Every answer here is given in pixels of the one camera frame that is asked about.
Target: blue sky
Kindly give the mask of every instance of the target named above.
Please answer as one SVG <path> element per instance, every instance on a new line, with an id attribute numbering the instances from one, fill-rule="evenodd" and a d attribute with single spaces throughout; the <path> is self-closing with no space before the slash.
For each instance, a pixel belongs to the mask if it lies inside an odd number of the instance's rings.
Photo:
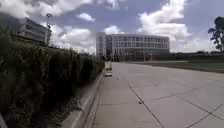
<path id="1" fill-rule="evenodd" d="M 207 30 L 224 15 L 223 0 L 0 0 L 0 12 L 46 25 L 51 44 L 95 52 L 95 34 L 169 36 L 171 51 L 213 50 Z"/>

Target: concrete pavement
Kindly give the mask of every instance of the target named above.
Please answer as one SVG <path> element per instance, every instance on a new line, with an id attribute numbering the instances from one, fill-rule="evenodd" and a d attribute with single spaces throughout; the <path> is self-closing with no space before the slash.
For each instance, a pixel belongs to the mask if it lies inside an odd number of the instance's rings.
<path id="1" fill-rule="evenodd" d="M 224 128 L 224 75 L 113 64 L 94 128 Z"/>

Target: lamp post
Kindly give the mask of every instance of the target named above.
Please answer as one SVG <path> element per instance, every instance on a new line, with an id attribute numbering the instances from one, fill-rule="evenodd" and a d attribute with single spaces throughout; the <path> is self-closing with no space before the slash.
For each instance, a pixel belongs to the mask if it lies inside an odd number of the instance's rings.
<path id="1" fill-rule="evenodd" d="M 52 17 L 52 14 L 47 14 L 46 15 L 47 16 L 47 25 L 46 25 L 46 32 L 45 32 L 45 44 L 48 44 L 48 29 L 49 29 L 49 19 L 50 19 L 50 17 Z"/>

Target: building facade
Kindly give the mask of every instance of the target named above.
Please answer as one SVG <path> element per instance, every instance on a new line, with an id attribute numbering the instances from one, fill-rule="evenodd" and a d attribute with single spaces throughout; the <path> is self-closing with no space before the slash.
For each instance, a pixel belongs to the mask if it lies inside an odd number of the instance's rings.
<path id="1" fill-rule="evenodd" d="M 19 35 L 45 43 L 46 27 L 28 18 L 21 19 L 19 24 Z M 47 42 L 49 42 L 50 37 L 51 30 L 48 29 Z"/>
<path id="2" fill-rule="evenodd" d="M 98 33 L 96 54 L 119 61 L 149 60 L 153 55 L 170 52 L 168 37 Z"/>

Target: green shrub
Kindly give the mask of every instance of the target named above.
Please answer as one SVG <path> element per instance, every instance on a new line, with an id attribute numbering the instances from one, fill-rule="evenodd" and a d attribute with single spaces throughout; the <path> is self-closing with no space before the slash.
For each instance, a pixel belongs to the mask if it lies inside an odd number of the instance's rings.
<path id="1" fill-rule="evenodd" d="M 1 33 L 0 112 L 9 128 L 46 126 L 49 112 L 74 102 L 77 90 L 103 68 L 104 62 L 93 56 L 12 42 Z"/>
<path id="2" fill-rule="evenodd" d="M 224 63 L 223 54 L 195 54 L 188 61 L 189 63 Z"/>

